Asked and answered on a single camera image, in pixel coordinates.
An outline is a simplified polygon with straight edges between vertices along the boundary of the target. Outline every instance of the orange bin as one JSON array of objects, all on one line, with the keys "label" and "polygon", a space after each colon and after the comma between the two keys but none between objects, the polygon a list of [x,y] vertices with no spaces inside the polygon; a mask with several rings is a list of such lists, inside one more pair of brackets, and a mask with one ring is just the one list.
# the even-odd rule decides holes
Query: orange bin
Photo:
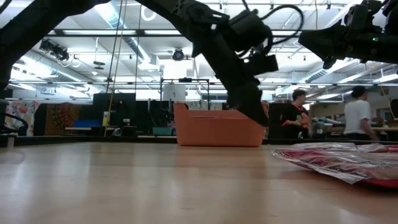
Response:
[{"label": "orange bin", "polygon": [[264,139],[265,128],[236,110],[188,110],[175,103],[174,117],[181,146],[259,147]]}]

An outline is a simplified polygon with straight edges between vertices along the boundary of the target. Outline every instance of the dark hair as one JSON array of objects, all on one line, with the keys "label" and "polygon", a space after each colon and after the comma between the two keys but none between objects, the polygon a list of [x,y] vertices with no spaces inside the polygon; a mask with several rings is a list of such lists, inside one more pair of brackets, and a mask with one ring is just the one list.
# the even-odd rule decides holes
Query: dark hair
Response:
[{"label": "dark hair", "polygon": [[306,92],[304,90],[294,90],[292,94],[293,101],[297,100],[297,98],[302,95],[306,95]]},{"label": "dark hair", "polygon": [[364,86],[356,86],[353,88],[353,92],[351,93],[351,96],[353,98],[359,98],[362,95],[366,93],[366,88]]}]

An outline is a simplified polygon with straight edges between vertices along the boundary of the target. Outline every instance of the ceiling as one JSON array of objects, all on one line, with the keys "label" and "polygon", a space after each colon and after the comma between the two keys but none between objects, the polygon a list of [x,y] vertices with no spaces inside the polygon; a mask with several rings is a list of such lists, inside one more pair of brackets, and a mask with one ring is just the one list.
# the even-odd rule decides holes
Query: ceiling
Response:
[{"label": "ceiling", "polygon": [[[18,15],[30,2],[29,0],[15,0],[0,16],[0,26],[7,24],[13,17]],[[221,11],[235,16],[244,10],[241,0],[201,0],[212,9]],[[258,9],[260,15],[267,14],[271,8],[271,1],[269,0],[247,0],[251,9]],[[275,5],[278,4],[295,4],[301,8],[305,14],[305,25],[303,29],[314,30],[324,29],[336,23],[339,19],[348,12],[352,4],[358,4],[361,1],[350,0],[318,0],[317,7],[314,6],[313,0],[274,0]],[[327,9],[327,4],[331,3],[331,8]],[[109,13],[121,13],[121,22],[126,30],[126,35],[123,38],[112,37],[111,35],[102,35],[104,30],[112,29],[109,21],[106,21],[106,16]],[[381,13],[376,15],[374,20],[375,25],[384,27],[385,17]],[[271,29],[286,30],[286,33],[291,32],[299,26],[299,16],[290,9],[284,9],[276,12],[270,18],[264,21]],[[29,81],[55,81],[55,82],[99,82],[95,85],[70,83],[68,86],[58,84],[26,84],[26,85],[10,85],[9,88],[15,90],[24,90],[24,94],[19,98],[30,98],[32,92],[34,96],[43,93],[47,96],[58,98],[91,98],[91,95],[106,91],[106,85],[100,83],[105,82],[108,77],[114,80],[116,74],[117,82],[141,82],[137,85],[115,85],[110,86],[110,89],[115,89],[121,92],[132,92],[135,87],[142,90],[138,98],[145,98],[146,95],[158,94],[160,88],[159,80],[163,73],[164,78],[203,78],[209,79],[211,82],[219,82],[207,64],[203,56],[198,56],[195,61],[191,60],[192,43],[181,36],[161,36],[157,34],[147,35],[143,37],[129,37],[129,31],[152,32],[164,34],[169,32],[171,34],[178,34],[173,25],[164,18],[152,11],[142,7],[135,1],[112,1],[111,4],[96,7],[88,12],[66,18],[55,29],[61,31],[57,35],[50,35],[46,37],[53,43],[58,44],[68,49],[70,60],[67,62],[58,62],[55,57],[46,54],[39,49],[38,43],[27,54],[27,57],[34,59],[35,62],[30,63],[32,67],[37,66],[35,63],[45,65],[52,71],[52,77],[40,78],[38,75],[23,76],[14,75],[12,82],[29,82]],[[132,45],[137,45],[140,48],[140,53],[146,54],[148,58],[136,57],[135,50]],[[188,55],[189,60],[182,62],[174,62],[171,59],[171,54],[176,48],[183,50],[185,55]],[[273,47],[272,54],[276,54],[280,70],[278,72],[265,73],[259,75],[262,82],[260,88],[267,94],[274,93],[275,95],[283,96],[289,95],[294,89],[298,87],[306,88],[314,99],[321,98],[325,100],[326,94],[337,94],[334,97],[326,99],[337,99],[341,94],[347,93],[346,88],[336,88],[334,86],[322,86],[317,83],[372,83],[381,75],[388,75],[395,69],[394,66],[376,62],[368,62],[366,65],[360,64],[356,60],[339,61],[332,69],[322,70],[322,61],[309,50],[300,46],[297,39],[290,39],[289,41]],[[94,61],[105,63],[103,70],[95,69]],[[310,80],[310,83],[303,85],[292,86],[291,83],[305,83]],[[63,93],[54,93],[51,89],[67,89]],[[187,86],[190,91],[196,91],[196,87]],[[223,90],[222,85],[212,85],[212,90]],[[206,93],[204,87],[200,88],[202,93]]]}]

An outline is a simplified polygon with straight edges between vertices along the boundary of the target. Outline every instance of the colorful poster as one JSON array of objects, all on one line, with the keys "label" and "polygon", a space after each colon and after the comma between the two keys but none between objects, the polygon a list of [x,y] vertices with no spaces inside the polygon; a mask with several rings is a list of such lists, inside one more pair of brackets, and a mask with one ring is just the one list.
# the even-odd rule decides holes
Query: colorful poster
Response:
[{"label": "colorful poster", "polygon": [[[14,101],[6,108],[6,113],[17,116],[18,118],[24,119],[29,128],[26,132],[26,136],[33,136],[34,133],[34,122],[35,112],[39,108],[40,103],[38,102],[20,102]],[[18,129],[22,126],[22,123],[18,120],[6,117],[6,125],[12,129]]]}]

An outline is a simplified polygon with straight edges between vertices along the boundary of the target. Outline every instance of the person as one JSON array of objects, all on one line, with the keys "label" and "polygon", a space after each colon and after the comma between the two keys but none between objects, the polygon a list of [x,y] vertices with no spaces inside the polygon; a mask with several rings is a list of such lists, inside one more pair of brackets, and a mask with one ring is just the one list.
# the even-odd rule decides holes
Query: person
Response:
[{"label": "person", "polygon": [[308,138],[308,111],[303,107],[306,92],[295,90],[293,103],[286,104],[280,116],[285,139]]},{"label": "person", "polygon": [[353,88],[351,96],[353,101],[344,108],[346,128],[344,134],[352,140],[369,141],[378,140],[371,129],[371,105],[367,102],[368,91],[363,86]]}]

